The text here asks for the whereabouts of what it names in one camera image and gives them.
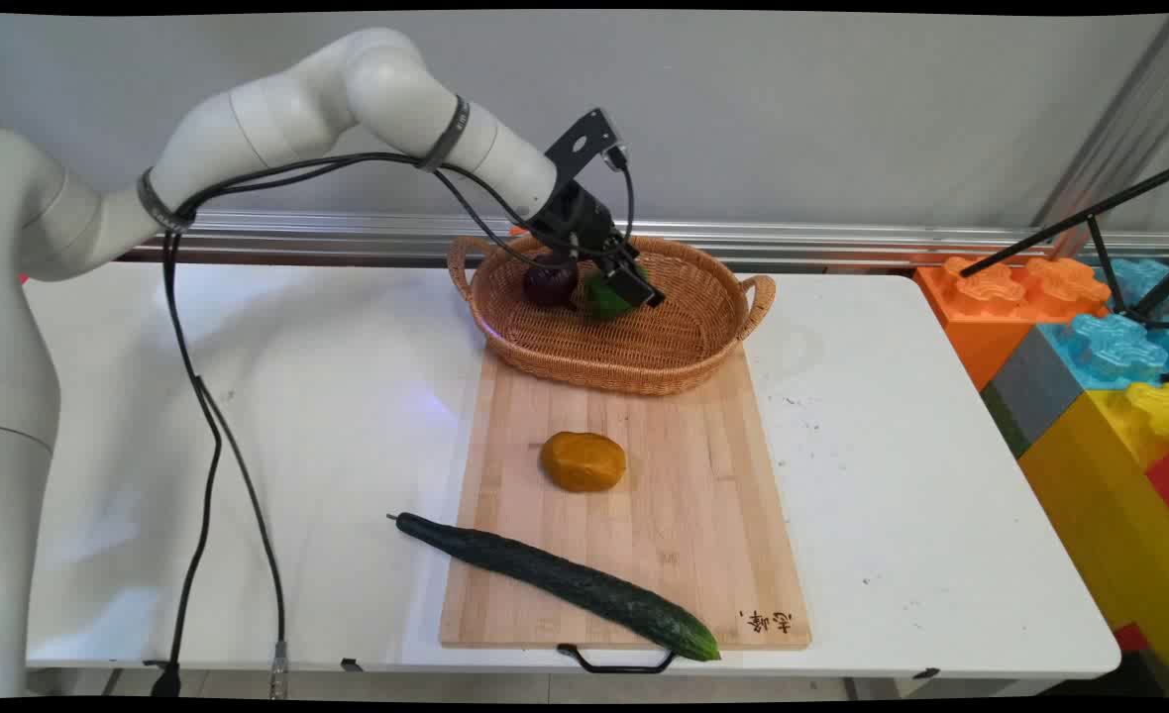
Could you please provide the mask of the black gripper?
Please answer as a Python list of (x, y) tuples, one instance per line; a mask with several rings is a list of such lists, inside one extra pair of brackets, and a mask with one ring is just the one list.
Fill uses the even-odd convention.
[(631, 309), (660, 307), (665, 293), (653, 285), (645, 266), (636, 263), (628, 238), (616, 229), (610, 209), (572, 181), (527, 221), (530, 234), (549, 250), (541, 265), (566, 269), (580, 261), (596, 263), (594, 295), (617, 295)]

